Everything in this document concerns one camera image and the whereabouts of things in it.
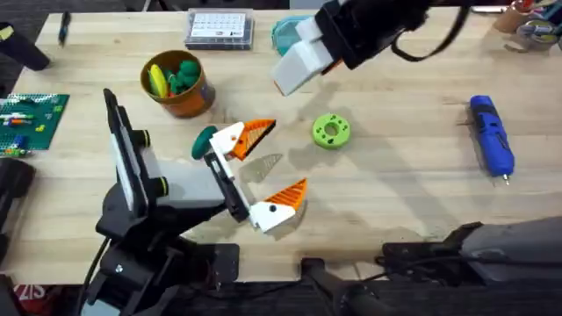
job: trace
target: blue tool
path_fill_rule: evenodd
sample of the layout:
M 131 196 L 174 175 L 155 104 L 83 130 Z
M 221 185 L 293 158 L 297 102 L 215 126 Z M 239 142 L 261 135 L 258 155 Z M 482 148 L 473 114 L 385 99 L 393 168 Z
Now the blue tool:
M 479 143 L 490 176 L 502 176 L 509 185 L 515 157 L 509 148 L 508 135 L 489 96 L 471 98 L 471 111 L 479 132 Z

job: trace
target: white label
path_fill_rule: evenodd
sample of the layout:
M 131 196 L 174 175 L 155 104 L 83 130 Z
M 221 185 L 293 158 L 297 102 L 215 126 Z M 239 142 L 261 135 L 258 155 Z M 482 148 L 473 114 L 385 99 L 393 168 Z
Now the white label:
M 196 13 L 191 27 L 191 36 L 242 38 L 245 23 L 245 13 Z

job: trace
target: blue container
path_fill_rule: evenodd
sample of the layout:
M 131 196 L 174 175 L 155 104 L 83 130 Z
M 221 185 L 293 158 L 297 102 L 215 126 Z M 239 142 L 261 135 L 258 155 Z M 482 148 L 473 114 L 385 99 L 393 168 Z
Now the blue container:
M 278 21 L 271 30 L 271 41 L 277 52 L 283 56 L 294 43 L 300 41 L 300 36 L 295 27 L 311 16 L 294 16 Z

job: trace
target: teal object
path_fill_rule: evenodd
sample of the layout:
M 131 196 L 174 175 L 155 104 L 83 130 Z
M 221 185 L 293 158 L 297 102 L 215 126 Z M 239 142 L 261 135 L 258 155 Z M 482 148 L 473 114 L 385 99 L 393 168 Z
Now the teal object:
M 327 113 L 314 121 L 313 139 L 322 148 L 340 148 L 348 142 L 350 135 L 348 120 L 337 114 Z
M 284 56 L 289 48 L 300 41 L 300 36 L 295 27 L 302 21 L 312 16 L 294 16 L 278 21 L 271 30 L 271 41 L 277 52 Z
M 211 149 L 211 138 L 213 134 L 218 132 L 217 126 L 207 126 L 199 133 L 199 136 L 193 142 L 191 147 L 191 157 L 195 160 L 203 158 L 203 156 Z
M 185 75 L 199 76 L 199 65 L 195 61 L 182 61 L 179 69 Z

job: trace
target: green lego baseplate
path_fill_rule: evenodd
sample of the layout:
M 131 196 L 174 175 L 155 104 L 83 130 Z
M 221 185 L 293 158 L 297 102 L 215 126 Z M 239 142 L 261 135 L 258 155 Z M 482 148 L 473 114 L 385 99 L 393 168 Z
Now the green lego baseplate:
M 0 115 L 14 112 L 33 115 L 31 124 L 6 126 L 0 119 L 0 154 L 9 148 L 17 135 L 25 136 L 23 149 L 48 149 L 59 125 L 69 95 L 63 94 L 10 94 L 2 103 Z

